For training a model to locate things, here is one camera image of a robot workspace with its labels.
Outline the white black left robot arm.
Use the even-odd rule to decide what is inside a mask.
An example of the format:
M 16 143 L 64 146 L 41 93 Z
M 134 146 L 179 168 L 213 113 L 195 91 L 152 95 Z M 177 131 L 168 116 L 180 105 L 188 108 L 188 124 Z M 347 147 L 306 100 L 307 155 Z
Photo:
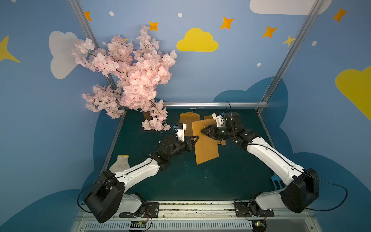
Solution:
M 161 148 L 142 163 L 116 173 L 104 171 L 84 197 L 89 212 L 99 223 L 108 221 L 116 213 L 131 217 L 145 215 L 147 201 L 138 193 L 126 195 L 125 192 L 166 169 L 174 156 L 191 152 L 198 140 L 198 135 L 186 136 L 182 141 L 168 135 L 161 141 Z

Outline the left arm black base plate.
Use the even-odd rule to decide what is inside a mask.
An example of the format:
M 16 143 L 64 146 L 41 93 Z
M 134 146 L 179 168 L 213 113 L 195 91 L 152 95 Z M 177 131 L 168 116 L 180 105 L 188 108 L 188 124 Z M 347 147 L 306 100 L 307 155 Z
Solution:
M 159 203 L 158 202 L 147 202 L 143 203 L 135 213 L 120 213 L 120 218 L 158 218 L 159 214 Z

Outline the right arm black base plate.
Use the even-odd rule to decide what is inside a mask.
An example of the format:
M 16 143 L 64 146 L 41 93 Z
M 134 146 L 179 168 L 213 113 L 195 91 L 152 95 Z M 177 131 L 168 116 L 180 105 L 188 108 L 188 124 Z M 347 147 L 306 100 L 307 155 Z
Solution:
M 273 218 L 272 209 L 263 210 L 255 202 L 234 201 L 233 203 L 236 217 L 238 218 Z

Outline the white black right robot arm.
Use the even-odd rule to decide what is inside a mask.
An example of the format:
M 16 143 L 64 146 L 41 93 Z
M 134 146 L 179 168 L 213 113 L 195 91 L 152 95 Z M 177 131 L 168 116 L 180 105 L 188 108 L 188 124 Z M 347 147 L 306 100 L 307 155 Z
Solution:
M 246 129 L 240 114 L 229 112 L 213 114 L 215 124 L 205 127 L 201 133 L 214 140 L 232 140 L 267 165 L 283 181 L 285 187 L 265 192 L 253 199 L 260 210 L 287 208 L 301 213 L 319 197 L 318 173 L 310 168 L 305 170 L 295 164 L 252 129 Z

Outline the kraft paper file bag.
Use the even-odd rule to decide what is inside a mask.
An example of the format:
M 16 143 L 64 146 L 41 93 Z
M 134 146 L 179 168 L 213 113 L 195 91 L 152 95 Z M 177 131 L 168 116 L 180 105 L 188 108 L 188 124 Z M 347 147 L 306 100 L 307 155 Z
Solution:
M 197 165 L 219 157 L 217 141 L 201 133 L 202 129 L 205 129 L 212 124 L 216 124 L 214 119 L 192 122 L 193 135 L 199 136 L 194 147 Z
M 204 120 L 212 119 L 212 115 L 205 116 L 203 119 L 204 119 Z M 219 141 L 217 141 L 217 144 L 218 144 L 218 145 L 223 145 L 223 146 L 225 146 L 225 145 L 226 145 L 226 141 L 225 141 L 225 140 L 221 140 L 221 141 L 219 140 Z
M 192 136 L 192 122 L 200 121 L 201 115 L 194 112 L 181 113 L 179 118 L 179 123 L 186 123 L 187 127 L 185 130 L 185 136 Z

